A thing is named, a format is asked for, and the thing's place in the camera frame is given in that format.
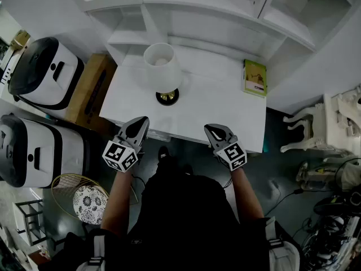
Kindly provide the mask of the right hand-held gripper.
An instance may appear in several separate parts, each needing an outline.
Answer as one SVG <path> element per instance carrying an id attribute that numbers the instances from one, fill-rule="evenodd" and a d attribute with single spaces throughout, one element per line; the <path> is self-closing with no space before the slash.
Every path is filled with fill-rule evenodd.
<path id="1" fill-rule="evenodd" d="M 207 124 L 204 126 L 204 131 L 215 149 L 214 155 L 231 172 L 247 163 L 246 151 L 229 127 L 221 124 Z"/>

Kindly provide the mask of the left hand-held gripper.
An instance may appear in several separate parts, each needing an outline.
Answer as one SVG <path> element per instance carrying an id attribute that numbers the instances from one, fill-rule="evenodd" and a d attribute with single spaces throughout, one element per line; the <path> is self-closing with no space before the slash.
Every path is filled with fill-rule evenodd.
<path id="1" fill-rule="evenodd" d="M 106 164 L 122 173 L 140 160 L 142 143 L 145 140 L 150 120 L 147 116 L 136 117 L 121 127 L 118 135 L 109 140 L 102 154 Z"/>

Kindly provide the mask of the white table lamp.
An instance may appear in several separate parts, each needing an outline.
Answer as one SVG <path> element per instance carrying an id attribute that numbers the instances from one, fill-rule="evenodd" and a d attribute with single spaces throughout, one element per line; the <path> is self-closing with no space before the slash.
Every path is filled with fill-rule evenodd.
<path id="1" fill-rule="evenodd" d="M 183 73 L 174 48 L 167 43 L 155 43 L 145 50 L 143 57 L 156 100 L 163 106 L 177 103 Z"/>

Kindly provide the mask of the person's right forearm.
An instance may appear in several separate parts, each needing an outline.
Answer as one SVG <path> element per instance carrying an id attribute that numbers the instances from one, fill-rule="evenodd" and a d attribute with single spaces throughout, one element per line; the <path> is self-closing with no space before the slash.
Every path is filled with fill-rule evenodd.
<path id="1" fill-rule="evenodd" d="M 264 218 L 261 204 L 242 168 L 231 172 L 239 221 L 250 223 Z"/>

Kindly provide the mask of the person's left forearm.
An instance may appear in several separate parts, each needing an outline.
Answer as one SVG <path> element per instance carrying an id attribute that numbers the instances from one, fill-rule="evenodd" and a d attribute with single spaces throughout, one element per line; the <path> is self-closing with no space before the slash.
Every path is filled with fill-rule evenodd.
<path id="1" fill-rule="evenodd" d="M 127 235 L 129 227 L 132 171 L 117 172 L 103 213 L 101 228 L 119 238 Z"/>

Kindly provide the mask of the white table top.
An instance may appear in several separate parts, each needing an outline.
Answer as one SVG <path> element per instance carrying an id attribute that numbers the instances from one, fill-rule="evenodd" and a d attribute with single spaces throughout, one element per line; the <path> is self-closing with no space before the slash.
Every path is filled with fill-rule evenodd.
<path id="1" fill-rule="evenodd" d="M 145 48 L 130 48 L 117 67 L 100 116 L 121 126 L 147 116 L 148 136 L 208 143 L 206 124 L 229 127 L 249 152 L 261 152 L 265 133 L 266 99 L 242 89 L 241 61 L 204 50 L 174 46 L 184 80 L 176 104 L 163 106 L 146 76 Z"/>

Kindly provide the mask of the brown cardboard box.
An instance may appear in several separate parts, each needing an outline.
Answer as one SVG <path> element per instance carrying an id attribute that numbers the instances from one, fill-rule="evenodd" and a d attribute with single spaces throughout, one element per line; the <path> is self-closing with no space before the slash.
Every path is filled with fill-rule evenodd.
<path id="1" fill-rule="evenodd" d="M 106 54 L 92 54 L 84 67 L 65 114 L 65 121 L 110 134 L 114 123 L 100 117 L 117 64 Z"/>

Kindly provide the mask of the floral round cushion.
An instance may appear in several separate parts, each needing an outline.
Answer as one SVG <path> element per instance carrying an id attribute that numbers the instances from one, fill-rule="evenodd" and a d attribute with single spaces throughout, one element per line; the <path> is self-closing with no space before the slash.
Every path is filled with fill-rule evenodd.
<path id="1" fill-rule="evenodd" d="M 82 222 L 100 225 L 107 201 L 108 195 L 100 186 L 81 186 L 74 194 L 73 209 Z"/>

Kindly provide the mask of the person in black vest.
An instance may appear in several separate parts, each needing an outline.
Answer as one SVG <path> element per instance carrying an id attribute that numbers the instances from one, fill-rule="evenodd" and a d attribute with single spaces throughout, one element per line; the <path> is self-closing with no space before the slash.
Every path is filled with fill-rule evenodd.
<path id="1" fill-rule="evenodd" d="M 39 271 L 302 271 L 299 245 L 270 217 L 241 223 L 224 188 L 182 173 L 174 157 L 147 181 L 135 225 L 119 238 L 93 229 L 68 234 Z"/>

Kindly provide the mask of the white ornate carved chair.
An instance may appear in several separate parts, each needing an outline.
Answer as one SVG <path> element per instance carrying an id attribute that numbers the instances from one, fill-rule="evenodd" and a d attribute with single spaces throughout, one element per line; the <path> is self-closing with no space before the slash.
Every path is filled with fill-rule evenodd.
<path id="1" fill-rule="evenodd" d="M 324 94 L 321 103 L 283 121 L 293 124 L 288 130 L 302 126 L 303 140 L 282 146 L 281 152 L 317 149 L 361 158 L 361 84 L 334 97 Z"/>

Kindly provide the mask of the white shelf cabinet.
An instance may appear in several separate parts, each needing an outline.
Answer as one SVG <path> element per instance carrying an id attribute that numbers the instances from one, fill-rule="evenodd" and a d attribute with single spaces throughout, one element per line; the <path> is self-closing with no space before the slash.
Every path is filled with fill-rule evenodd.
<path id="1" fill-rule="evenodd" d="M 131 47 L 191 47 L 267 67 L 275 89 L 347 23 L 361 0 L 74 0 L 122 64 Z"/>

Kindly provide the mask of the black green helmet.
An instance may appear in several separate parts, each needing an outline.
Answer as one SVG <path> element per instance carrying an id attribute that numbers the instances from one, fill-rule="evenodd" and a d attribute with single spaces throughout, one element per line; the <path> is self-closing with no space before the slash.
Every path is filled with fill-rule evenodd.
<path id="1" fill-rule="evenodd" d="M 357 205 L 348 198 L 332 196 L 316 203 L 313 211 L 321 216 L 361 216 L 361 203 Z"/>

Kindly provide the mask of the white plastic bag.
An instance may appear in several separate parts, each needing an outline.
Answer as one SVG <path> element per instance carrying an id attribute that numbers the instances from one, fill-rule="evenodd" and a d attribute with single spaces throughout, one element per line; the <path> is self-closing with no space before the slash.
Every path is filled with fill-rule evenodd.
<path id="1" fill-rule="evenodd" d="M 341 189 L 351 190 L 361 185 L 361 165 L 346 163 L 341 175 Z"/>

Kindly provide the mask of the small yellowish box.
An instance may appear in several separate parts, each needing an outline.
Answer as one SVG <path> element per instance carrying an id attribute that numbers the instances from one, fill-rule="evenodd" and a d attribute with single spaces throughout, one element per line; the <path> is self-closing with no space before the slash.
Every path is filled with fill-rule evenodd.
<path id="1" fill-rule="evenodd" d="M 12 39 L 10 43 L 10 47 L 14 50 L 21 50 L 26 45 L 29 39 L 30 39 L 29 33 L 26 32 L 25 30 L 20 30 Z"/>

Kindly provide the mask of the black metal frame table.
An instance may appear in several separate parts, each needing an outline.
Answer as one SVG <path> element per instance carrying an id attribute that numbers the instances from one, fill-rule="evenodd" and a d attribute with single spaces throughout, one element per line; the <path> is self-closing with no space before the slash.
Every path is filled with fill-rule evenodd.
<path id="1" fill-rule="evenodd" d="M 43 200 L 13 204 L 16 231 L 32 247 L 48 240 L 43 219 Z"/>

